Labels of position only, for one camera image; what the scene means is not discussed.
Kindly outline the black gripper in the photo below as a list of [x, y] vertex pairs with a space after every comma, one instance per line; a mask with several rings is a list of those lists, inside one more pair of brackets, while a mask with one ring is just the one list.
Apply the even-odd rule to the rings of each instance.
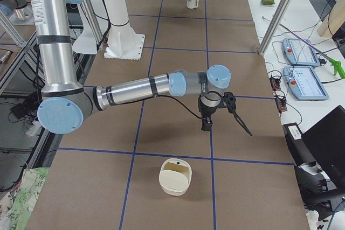
[[[202, 131], [211, 131], [212, 130], [212, 119], [211, 115], [216, 112], [218, 108], [223, 106], [223, 95], [219, 92], [208, 92], [203, 96], [198, 98], [198, 109], [202, 117]], [[250, 135], [252, 136], [251, 131], [240, 118], [240, 116], [234, 112], [233, 117], [236, 122]]]

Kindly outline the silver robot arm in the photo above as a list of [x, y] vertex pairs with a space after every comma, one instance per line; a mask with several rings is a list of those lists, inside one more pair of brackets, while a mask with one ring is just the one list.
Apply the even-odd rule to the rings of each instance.
[[205, 72], [178, 70], [115, 86], [85, 87], [77, 81], [66, 11], [69, 0], [31, 0], [45, 86], [37, 111], [41, 125], [54, 134], [77, 130], [92, 114], [111, 106], [153, 97], [197, 95], [202, 130], [212, 128], [212, 114], [220, 108], [236, 113], [236, 99], [227, 91], [230, 70], [213, 65]]

